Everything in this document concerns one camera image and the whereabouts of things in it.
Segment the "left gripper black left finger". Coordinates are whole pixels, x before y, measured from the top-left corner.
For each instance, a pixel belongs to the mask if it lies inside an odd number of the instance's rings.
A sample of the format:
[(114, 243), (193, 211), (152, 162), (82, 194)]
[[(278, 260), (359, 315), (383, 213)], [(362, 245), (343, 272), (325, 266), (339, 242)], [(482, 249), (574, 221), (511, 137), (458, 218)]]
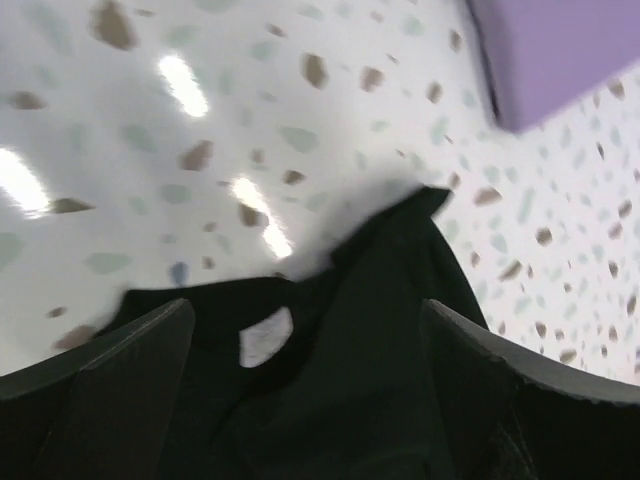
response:
[(2, 478), (155, 478), (194, 324), (172, 301), (3, 376)]

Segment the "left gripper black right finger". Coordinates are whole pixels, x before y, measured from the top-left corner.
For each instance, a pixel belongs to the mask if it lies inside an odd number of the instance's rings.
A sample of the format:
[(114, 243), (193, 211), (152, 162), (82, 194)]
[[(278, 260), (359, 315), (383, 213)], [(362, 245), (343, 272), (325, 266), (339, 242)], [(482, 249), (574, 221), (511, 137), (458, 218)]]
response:
[(423, 304), (438, 479), (636, 479), (639, 389)]

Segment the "black t shirt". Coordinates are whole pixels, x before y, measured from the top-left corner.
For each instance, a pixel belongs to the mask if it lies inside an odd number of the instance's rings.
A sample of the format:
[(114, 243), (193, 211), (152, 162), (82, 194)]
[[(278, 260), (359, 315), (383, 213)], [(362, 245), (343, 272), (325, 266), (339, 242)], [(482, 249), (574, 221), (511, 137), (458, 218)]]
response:
[(303, 280), (131, 289), (110, 333), (176, 299), (195, 328), (161, 479), (435, 479), (446, 453), (421, 307), (485, 324), (422, 187), (372, 216)]

